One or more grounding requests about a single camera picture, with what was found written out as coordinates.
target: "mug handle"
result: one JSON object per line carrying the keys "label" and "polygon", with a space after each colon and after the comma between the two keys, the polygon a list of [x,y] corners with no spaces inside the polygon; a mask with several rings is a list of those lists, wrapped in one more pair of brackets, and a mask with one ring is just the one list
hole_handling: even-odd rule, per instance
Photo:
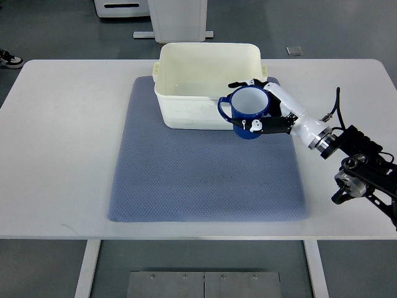
{"label": "mug handle", "polygon": [[231,122],[231,118],[229,116],[227,116],[225,112],[223,112],[223,109],[221,107],[221,102],[227,102],[228,104],[230,104],[230,97],[221,97],[221,98],[219,98],[218,111],[219,111],[219,114],[221,114],[222,118],[224,118],[227,122],[232,123]]}

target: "blue mug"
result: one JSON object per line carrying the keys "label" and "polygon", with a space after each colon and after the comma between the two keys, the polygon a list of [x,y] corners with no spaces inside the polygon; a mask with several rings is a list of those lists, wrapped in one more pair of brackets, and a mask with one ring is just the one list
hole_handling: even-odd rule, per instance
{"label": "blue mug", "polygon": [[[221,107],[222,102],[227,102],[231,105],[231,118],[225,114]],[[270,97],[268,93],[257,86],[243,86],[235,90],[230,97],[221,97],[218,101],[218,111],[221,116],[228,122],[232,123],[233,119],[244,119],[252,123],[255,120],[267,115],[269,109]],[[233,124],[234,132],[241,138],[252,140],[260,137],[258,133],[253,133],[252,130],[245,130]]]}

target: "small gray object on floor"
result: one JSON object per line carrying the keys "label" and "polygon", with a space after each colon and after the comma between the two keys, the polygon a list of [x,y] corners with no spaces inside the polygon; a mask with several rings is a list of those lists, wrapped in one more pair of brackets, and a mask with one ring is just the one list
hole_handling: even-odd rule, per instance
{"label": "small gray object on floor", "polygon": [[286,47],[289,56],[302,56],[303,52],[300,47]]}

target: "sneaker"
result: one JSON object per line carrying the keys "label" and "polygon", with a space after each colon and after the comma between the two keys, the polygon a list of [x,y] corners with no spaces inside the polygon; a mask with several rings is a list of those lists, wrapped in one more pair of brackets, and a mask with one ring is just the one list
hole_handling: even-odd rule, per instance
{"label": "sneaker", "polygon": [[9,52],[0,49],[0,65],[12,69],[23,67],[25,62],[16,56],[12,56]]}

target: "white plastic bin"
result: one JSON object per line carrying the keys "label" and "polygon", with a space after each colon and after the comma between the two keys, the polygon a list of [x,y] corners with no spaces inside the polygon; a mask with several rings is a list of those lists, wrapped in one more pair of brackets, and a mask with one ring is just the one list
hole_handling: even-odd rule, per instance
{"label": "white plastic bin", "polygon": [[218,100],[233,92],[229,83],[253,78],[266,80],[267,71],[259,49],[246,43],[169,43],[153,68],[161,113],[173,129],[232,129]]}

